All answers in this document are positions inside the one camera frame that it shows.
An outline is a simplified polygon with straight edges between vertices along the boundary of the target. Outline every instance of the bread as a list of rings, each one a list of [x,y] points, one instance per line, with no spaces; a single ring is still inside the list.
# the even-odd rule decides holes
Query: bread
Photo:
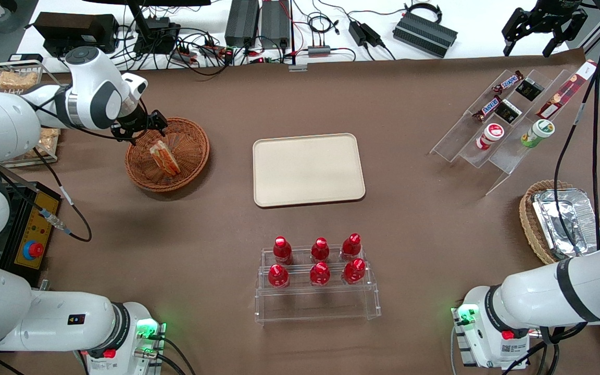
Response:
[[[154,162],[162,171],[164,171],[164,173],[171,177],[179,174],[179,165],[177,165],[177,161],[174,159],[171,150],[168,149],[168,146],[164,141],[158,140],[157,143],[154,143],[154,145],[150,147],[149,152],[152,154]]]
[[[26,90],[34,86],[39,79],[35,71],[29,73],[15,73],[14,71],[2,71],[0,73],[0,89],[2,90]]]

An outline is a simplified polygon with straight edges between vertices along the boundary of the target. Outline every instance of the beige tray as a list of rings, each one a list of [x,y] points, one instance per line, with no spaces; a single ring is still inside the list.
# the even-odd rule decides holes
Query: beige tray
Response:
[[[253,158],[254,201],[260,207],[365,196],[358,143],[352,134],[258,140]]]

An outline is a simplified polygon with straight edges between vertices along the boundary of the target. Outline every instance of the power supply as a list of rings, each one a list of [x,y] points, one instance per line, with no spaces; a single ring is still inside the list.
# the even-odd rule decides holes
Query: power supply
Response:
[[[408,11],[393,29],[393,38],[443,58],[455,42],[457,32]]]
[[[249,45],[258,31],[258,17],[258,0],[233,0],[226,24],[226,44],[233,47]]]
[[[265,49],[273,49],[273,42],[281,49],[291,46],[291,20],[286,12],[289,12],[289,0],[278,0],[276,2],[263,2],[260,9],[260,43]]]

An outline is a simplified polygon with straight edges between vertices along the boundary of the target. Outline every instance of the foil tray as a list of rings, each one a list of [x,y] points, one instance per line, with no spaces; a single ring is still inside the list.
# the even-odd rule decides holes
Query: foil tray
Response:
[[[557,259],[565,259],[595,252],[596,224],[590,197],[580,189],[561,189],[557,190],[557,199],[568,235],[560,223],[554,190],[541,190],[531,195],[536,218],[552,254]]]

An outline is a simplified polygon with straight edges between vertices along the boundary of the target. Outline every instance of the round wicker basket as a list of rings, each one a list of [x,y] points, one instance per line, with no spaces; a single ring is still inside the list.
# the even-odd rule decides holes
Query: round wicker basket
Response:
[[[165,137],[157,131],[148,131],[136,140],[136,146],[129,145],[124,164],[131,181],[150,192],[171,192],[179,189],[203,170],[210,153],[210,144],[205,131],[198,124],[181,117],[169,117]],[[149,148],[157,140],[163,140],[171,150],[180,173],[169,176],[152,159]]]
[[[524,235],[526,235],[527,242],[529,242],[529,245],[536,253],[536,256],[538,256],[539,259],[541,259],[541,261],[543,261],[545,264],[555,263],[559,261],[559,259],[553,256],[552,252],[548,248],[547,243],[545,242],[543,230],[541,229],[538,219],[536,219],[534,207],[531,206],[531,195],[535,192],[539,192],[540,190],[553,189],[554,183],[554,180],[539,181],[534,185],[531,185],[527,192],[524,193],[522,199],[520,199],[520,221],[522,223]],[[569,189],[572,187],[573,185],[570,183],[557,181],[558,189]]]

